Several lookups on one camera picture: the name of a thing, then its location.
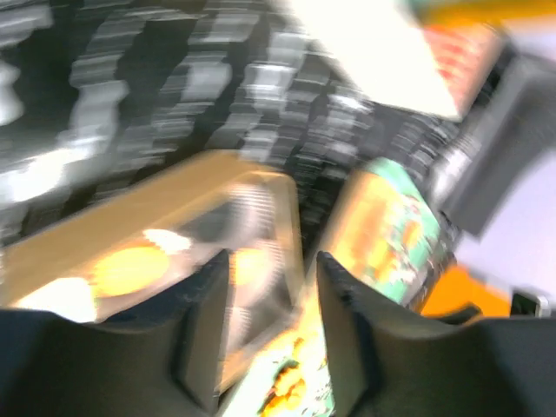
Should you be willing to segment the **bear print tin lid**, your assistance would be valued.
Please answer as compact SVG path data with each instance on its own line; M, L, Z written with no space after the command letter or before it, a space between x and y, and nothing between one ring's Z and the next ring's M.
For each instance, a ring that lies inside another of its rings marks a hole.
M218 414L222 417L334 415L318 301L309 299L296 326L252 362Z

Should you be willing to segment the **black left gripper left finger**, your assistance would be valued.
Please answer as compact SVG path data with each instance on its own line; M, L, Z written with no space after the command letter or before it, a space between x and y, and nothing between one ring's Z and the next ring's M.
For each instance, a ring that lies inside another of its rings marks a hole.
M1 313L4 416L212 416L228 253L106 322Z

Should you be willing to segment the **round dotted orange biscuit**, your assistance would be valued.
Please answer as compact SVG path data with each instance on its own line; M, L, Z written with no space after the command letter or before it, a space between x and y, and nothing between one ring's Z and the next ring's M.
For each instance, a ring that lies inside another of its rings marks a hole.
M169 257L159 248L124 248L104 256L90 271L90 283L101 297L116 297L142 290L161 278Z

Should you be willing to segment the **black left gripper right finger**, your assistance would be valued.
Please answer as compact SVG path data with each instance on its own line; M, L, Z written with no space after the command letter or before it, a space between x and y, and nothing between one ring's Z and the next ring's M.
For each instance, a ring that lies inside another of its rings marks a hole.
M428 319L323 252L316 276L337 415L554 415L554 319Z

